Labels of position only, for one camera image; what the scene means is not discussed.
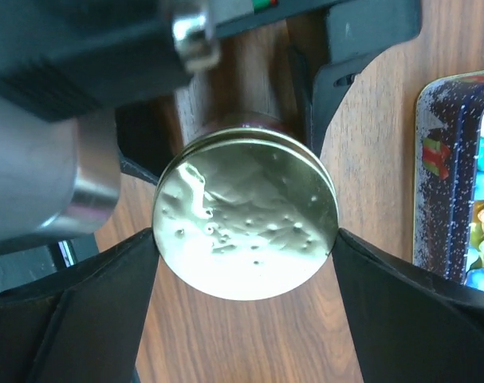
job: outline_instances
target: wood grain surface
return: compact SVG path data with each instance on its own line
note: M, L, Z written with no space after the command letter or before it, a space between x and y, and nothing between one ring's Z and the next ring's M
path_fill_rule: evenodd
M255 111L298 128L284 22L222 45L219 68L158 101L175 150L224 113ZM411 259L415 100L439 77L484 69L484 0L423 2L423 31L358 76L321 159L341 225ZM153 187L125 176L120 203L97 232L101 250L151 222ZM262 302L228 302L178 280L161 262L137 368L143 383L362 381L329 260L305 285Z

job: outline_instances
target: metal lid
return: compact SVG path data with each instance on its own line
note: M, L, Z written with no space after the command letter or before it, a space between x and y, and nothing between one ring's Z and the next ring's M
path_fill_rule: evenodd
M302 144L231 128L186 147L163 173L153 232L167 265L215 297L270 298L325 263L338 228L332 181Z

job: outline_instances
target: wooden table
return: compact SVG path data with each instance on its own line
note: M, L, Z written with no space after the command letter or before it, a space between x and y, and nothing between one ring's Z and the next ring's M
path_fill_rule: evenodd
M284 22L225 41L223 61L162 99L175 150L229 111L298 124L285 59ZM436 78L484 69L484 0L423 3L423 31L358 76L335 115L321 156L336 185L341 225L411 259L414 106ZM100 249L148 227L153 187L125 176ZM143 383L362 381L332 262L305 285L262 302L228 302L178 280L161 262L140 345Z

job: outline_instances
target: gold lid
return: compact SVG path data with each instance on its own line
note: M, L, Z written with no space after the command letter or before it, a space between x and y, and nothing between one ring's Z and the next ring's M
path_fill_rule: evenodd
M186 283L215 297L270 298L325 263L338 228L332 181L302 144L232 128L188 145L164 171L156 244Z

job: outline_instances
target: hole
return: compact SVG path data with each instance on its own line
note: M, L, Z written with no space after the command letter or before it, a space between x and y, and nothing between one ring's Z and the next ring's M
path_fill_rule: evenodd
M339 80L334 82L334 87L338 86L350 86L355 81L355 73L349 74L348 76L341 77Z

